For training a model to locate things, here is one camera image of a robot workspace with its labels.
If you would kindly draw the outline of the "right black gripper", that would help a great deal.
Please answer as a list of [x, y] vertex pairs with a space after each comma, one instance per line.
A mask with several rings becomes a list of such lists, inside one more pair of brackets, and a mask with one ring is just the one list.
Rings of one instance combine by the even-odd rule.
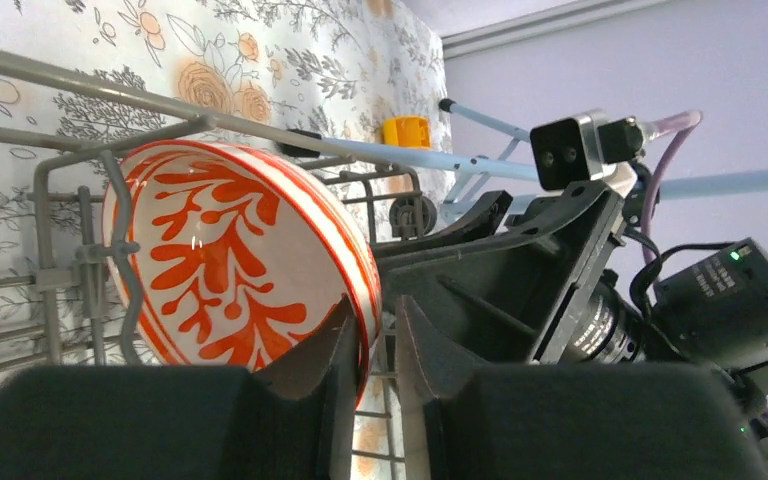
[[490, 362], [641, 360], [638, 315], [605, 270], [626, 230], [601, 181], [539, 197], [499, 229], [513, 197], [485, 192], [454, 223], [371, 247], [384, 308], [409, 296], [456, 344]]

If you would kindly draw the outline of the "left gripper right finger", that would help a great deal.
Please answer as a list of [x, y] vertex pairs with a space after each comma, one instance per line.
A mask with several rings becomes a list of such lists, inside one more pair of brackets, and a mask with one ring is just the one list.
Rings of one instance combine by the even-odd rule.
[[396, 306], [410, 479], [767, 479], [712, 372], [676, 363], [492, 364]]

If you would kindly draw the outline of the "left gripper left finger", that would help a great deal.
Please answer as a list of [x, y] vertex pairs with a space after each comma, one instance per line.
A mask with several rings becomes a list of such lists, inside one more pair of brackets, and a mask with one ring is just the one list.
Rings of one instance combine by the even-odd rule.
[[357, 389], [348, 300], [268, 367], [72, 367], [0, 390], [0, 479], [346, 479]]

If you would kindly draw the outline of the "red white bowl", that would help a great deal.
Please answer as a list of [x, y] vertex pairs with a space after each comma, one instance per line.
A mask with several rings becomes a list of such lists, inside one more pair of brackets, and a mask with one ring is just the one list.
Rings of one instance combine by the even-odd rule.
[[348, 300], [368, 379], [381, 281], [364, 231], [322, 182], [268, 151], [192, 139], [143, 145], [118, 166], [152, 362], [257, 371]]

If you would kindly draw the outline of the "grey wire dish rack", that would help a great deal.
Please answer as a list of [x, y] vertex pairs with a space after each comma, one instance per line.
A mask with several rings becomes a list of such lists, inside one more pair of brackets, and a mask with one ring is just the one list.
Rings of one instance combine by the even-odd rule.
[[45, 140], [26, 131], [0, 129], [1, 143], [58, 151], [57, 157], [38, 164], [33, 177], [38, 247], [34, 284], [44, 303], [52, 303], [59, 289], [76, 284], [82, 287], [84, 303], [91, 314], [98, 316], [104, 284], [112, 279], [127, 307], [119, 334], [124, 358], [121, 366], [231, 366], [253, 373], [262, 370], [218, 364], [166, 365], [150, 360], [147, 346], [136, 329], [144, 292], [128, 262], [128, 256], [137, 252], [138, 245], [125, 238], [131, 219], [127, 212], [131, 197], [118, 164], [143, 145], [173, 139], [199, 141], [199, 133], [216, 128], [299, 147], [312, 147], [314, 140], [1, 50], [0, 74], [177, 118], [176, 124], [161, 129], [78, 147], [67, 145], [60, 138]]

